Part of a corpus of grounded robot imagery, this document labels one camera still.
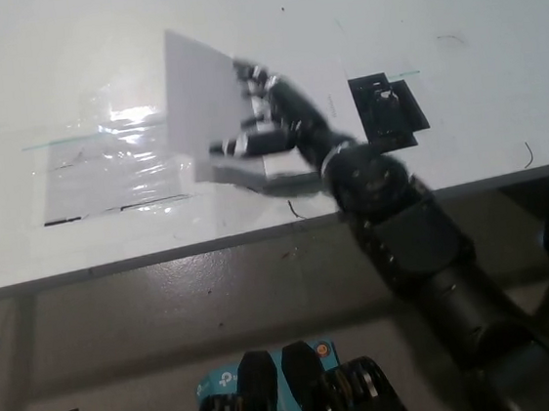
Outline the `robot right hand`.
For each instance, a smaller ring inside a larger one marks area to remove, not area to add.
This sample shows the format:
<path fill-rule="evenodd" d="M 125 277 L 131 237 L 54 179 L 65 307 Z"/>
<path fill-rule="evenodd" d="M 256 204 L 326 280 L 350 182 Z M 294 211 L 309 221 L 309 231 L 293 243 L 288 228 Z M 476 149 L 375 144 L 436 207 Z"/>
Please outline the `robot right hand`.
<path fill-rule="evenodd" d="M 232 63 L 236 79 L 248 86 L 245 95 L 263 102 L 265 110 L 243 121 L 241 134 L 210 144 L 211 156 L 250 159 L 295 149 L 319 171 L 328 155 L 358 143 L 333 130 L 312 101 L 281 75 L 255 62 Z"/>

